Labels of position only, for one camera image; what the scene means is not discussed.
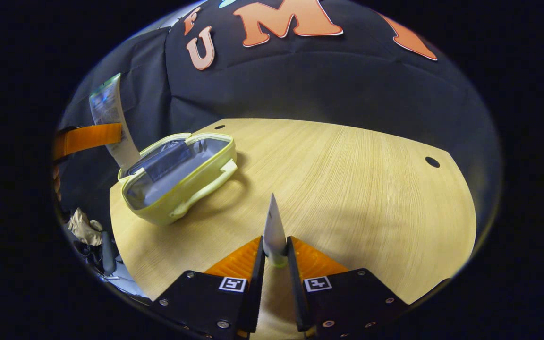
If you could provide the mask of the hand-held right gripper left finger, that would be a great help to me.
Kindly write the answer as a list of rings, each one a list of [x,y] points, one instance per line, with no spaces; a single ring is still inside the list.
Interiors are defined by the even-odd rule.
[[[257,328],[265,259],[258,237],[204,272],[184,271],[151,312],[193,340],[247,340]]]

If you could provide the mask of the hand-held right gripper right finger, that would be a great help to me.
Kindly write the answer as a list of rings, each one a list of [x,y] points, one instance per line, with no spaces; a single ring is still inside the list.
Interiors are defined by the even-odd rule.
[[[298,331],[307,339],[369,339],[409,310],[365,268],[350,270],[296,237],[287,256]]]

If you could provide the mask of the pale yellow suitcase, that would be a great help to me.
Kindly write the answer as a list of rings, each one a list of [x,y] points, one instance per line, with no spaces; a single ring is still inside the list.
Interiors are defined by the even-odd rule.
[[[134,215],[164,226],[224,185],[236,172],[237,159],[235,139],[227,134],[172,134],[119,170],[118,182]]]

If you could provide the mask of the beige crumpled cloth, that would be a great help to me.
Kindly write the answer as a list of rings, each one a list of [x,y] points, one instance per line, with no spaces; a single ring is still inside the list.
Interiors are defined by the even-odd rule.
[[[103,240],[103,226],[78,207],[68,222],[67,230],[85,245],[100,246]]]

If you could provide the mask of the black backdrop cloth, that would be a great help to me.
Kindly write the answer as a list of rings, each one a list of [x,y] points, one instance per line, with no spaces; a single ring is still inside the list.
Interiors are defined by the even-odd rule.
[[[58,129],[94,123],[89,95],[120,75],[119,101],[138,149],[223,118],[328,122],[410,138],[447,151],[459,166],[479,227],[499,204],[503,161],[496,127],[469,78],[430,42],[428,59],[400,47],[380,13],[350,0],[320,0],[339,36],[271,33],[242,44],[234,13],[283,0],[207,0],[168,14],[103,58],[67,105]]]

